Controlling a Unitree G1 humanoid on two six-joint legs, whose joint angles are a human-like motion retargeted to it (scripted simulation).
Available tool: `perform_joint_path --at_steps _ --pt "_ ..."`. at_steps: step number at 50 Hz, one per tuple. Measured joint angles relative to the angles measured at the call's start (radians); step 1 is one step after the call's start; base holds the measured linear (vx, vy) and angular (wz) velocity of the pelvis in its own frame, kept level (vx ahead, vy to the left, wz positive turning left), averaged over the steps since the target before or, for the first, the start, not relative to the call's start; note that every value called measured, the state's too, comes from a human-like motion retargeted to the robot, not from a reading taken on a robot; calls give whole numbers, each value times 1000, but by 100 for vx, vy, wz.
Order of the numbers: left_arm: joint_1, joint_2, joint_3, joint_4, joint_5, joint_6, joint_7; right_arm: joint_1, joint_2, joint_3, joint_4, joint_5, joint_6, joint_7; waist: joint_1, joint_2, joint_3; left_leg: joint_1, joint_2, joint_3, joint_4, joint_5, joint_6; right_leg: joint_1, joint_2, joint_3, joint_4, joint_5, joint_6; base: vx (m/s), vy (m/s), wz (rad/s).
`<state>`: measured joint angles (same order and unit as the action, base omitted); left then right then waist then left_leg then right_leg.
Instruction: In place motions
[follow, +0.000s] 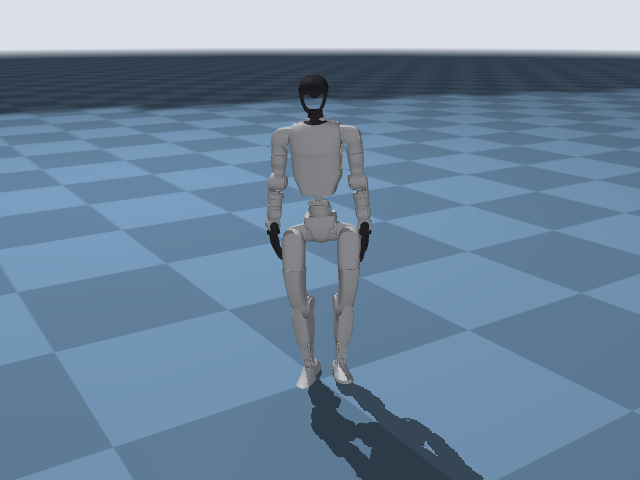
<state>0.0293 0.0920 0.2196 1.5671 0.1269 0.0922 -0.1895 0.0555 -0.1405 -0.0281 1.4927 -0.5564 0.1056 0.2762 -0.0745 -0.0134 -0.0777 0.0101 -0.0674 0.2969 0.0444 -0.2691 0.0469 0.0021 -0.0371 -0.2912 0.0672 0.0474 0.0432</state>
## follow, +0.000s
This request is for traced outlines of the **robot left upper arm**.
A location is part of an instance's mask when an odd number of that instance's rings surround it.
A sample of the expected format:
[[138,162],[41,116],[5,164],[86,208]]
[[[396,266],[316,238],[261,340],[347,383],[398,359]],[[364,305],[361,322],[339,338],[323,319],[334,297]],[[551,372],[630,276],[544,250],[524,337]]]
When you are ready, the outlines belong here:
[[351,174],[348,175],[350,189],[358,190],[366,188],[364,167],[364,154],[362,135],[356,126],[339,125],[341,139],[348,145],[346,149]]

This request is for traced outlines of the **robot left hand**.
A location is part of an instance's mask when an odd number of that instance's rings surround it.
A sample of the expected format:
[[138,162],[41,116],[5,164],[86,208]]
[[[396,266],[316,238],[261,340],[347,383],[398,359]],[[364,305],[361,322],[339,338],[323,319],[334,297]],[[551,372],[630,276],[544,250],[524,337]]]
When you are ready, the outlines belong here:
[[368,247],[369,235],[371,234],[371,230],[369,230],[369,224],[367,222],[362,222],[359,231],[359,234],[361,235],[361,251],[359,258],[360,262],[362,262],[364,254]]

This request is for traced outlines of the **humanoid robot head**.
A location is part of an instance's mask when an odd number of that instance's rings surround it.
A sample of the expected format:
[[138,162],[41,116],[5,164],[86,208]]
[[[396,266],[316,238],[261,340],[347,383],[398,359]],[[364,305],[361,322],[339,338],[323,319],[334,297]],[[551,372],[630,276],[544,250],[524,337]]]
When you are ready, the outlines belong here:
[[[324,108],[327,92],[328,92],[328,83],[324,77],[312,74],[308,75],[302,79],[300,82],[298,91],[300,96],[300,101],[303,109],[308,113],[308,118],[310,121],[305,121],[304,123],[307,125],[320,125],[326,123],[328,121],[321,121],[320,118],[324,117],[322,109]],[[303,95],[310,95],[312,98],[317,98],[319,95],[323,95],[322,104],[319,109],[309,109],[306,107],[303,99]]]

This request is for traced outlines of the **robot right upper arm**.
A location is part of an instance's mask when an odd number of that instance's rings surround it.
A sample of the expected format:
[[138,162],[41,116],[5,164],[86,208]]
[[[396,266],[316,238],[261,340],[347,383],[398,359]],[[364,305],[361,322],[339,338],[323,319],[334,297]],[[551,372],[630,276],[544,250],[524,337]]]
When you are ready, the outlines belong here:
[[289,144],[290,129],[291,126],[279,128],[271,137],[271,166],[273,172],[270,176],[269,188],[272,190],[283,191],[288,185],[285,168],[288,154],[286,145]]

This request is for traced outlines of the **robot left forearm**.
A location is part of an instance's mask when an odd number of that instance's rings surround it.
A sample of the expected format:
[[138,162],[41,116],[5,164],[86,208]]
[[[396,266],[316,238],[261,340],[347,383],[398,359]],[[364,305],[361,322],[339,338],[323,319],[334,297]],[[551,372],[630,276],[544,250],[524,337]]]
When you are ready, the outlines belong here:
[[370,204],[369,204],[369,190],[368,190],[368,179],[366,174],[365,175],[365,181],[366,181],[366,188],[365,189],[358,189],[355,192],[353,192],[353,199],[355,201],[355,211],[356,211],[356,217],[358,218],[358,228],[360,230],[360,225],[362,222],[367,222],[369,224],[369,230],[372,227],[372,222],[370,219]]

